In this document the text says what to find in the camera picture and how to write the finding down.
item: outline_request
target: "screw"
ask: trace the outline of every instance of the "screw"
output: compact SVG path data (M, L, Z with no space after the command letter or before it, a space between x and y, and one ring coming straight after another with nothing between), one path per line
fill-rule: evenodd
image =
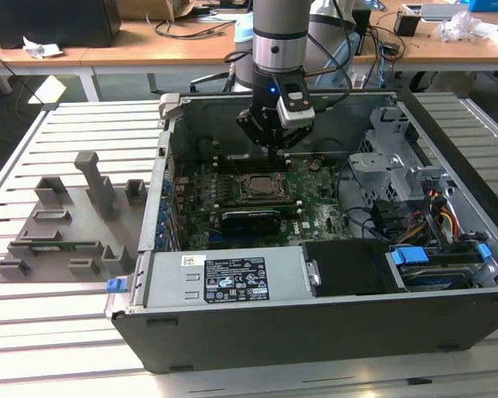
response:
M319 286L321 284L319 276L314 274L308 275L308 280L312 286Z

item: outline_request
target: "crumpled paper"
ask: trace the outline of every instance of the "crumpled paper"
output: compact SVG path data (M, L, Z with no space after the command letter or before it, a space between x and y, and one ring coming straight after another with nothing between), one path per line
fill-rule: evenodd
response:
M63 54L63 51L59 48L57 44L37 44L32 41L24 39L24 47L22 48L29 56L41 60L47 56L59 56Z
M474 18L470 12L459 11L452 16L451 21L439 23L433 33L439 37L443 43L461 39L474 41L472 32L479 23L481 23L481 20Z

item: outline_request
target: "motherboard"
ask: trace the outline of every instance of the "motherboard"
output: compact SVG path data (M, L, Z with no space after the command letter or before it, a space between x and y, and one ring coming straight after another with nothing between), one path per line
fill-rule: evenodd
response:
M352 237L335 199L339 163L326 158L215 157L181 162L174 178L182 250L298 245Z

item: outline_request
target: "warning label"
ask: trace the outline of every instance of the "warning label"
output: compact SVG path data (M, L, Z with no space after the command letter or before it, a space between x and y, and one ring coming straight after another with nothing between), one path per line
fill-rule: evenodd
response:
M207 303L269 300L263 257L206 260L204 280Z

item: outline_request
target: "blue tab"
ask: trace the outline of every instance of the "blue tab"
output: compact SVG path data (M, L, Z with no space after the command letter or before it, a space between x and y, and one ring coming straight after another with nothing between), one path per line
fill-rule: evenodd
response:
M400 255L400 253L397 250L391 252L391 257L393 257L395 265L404 264L404 258Z
M488 261L492 257L491 249L485 243L480 243L477 249L484 261Z
M125 288L125 279L109 279L107 281L107 285L105 286L105 290L107 293L125 293L127 289Z
M429 263L426 251L420 246L401 246L391 253L396 265Z

